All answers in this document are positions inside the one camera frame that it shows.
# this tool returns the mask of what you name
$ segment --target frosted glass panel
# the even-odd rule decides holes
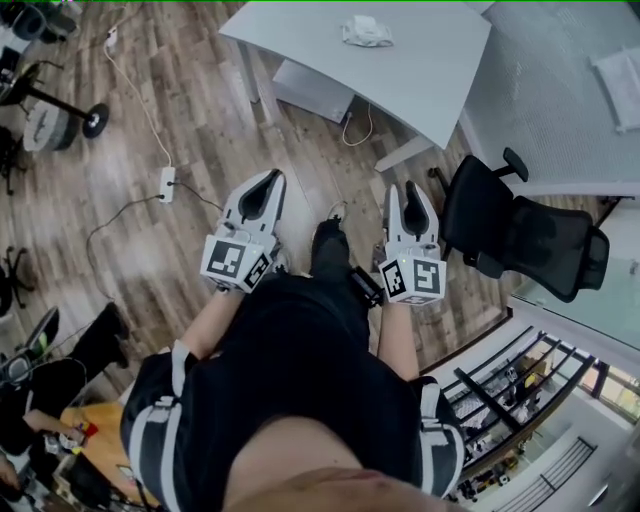
[[[630,260],[610,258],[602,288],[580,290],[569,304],[533,281],[513,296],[640,350],[640,268],[634,273],[632,267]]]

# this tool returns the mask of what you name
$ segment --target black round base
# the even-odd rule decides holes
[[[98,103],[88,112],[89,118],[82,122],[82,133],[87,139],[95,139],[102,133],[109,121],[109,107]]]

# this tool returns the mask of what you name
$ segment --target desk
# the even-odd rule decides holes
[[[342,42],[355,14],[391,29],[394,46]],[[220,34],[238,45],[247,95],[259,101],[249,45],[353,90],[418,133],[376,164],[383,171],[434,144],[445,148],[460,117],[491,25],[461,2],[250,2]]]

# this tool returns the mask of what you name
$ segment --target forearm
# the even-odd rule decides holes
[[[182,336],[181,341],[198,359],[210,357],[235,317],[244,294],[216,291]]]
[[[70,436],[73,428],[69,425],[62,423],[59,419],[49,416],[37,409],[29,411],[23,417],[25,423],[29,425],[29,428],[34,432],[56,432],[58,434],[64,434]]]
[[[382,307],[378,358],[406,381],[419,376],[410,306],[385,304]]]

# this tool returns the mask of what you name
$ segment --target person in black clothing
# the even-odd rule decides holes
[[[56,461],[47,457],[41,434],[51,432],[78,442],[83,440],[81,432],[59,418],[85,385],[109,364],[126,367],[120,343],[128,335],[115,304],[110,303],[66,358],[34,368],[31,378],[19,388],[7,391],[5,385],[0,396],[0,448],[10,455],[20,455],[30,449],[31,467],[43,484],[48,484]],[[5,491],[7,487],[20,488],[15,470],[2,452],[0,480]]]
[[[312,278],[276,261],[251,295],[218,290],[172,353],[143,362],[122,440],[134,474],[171,512],[452,507],[417,488],[410,308],[383,307],[371,354],[368,308],[352,287],[340,229],[345,214],[346,204],[336,205],[318,226]],[[174,449],[142,435],[165,426],[176,432]]]

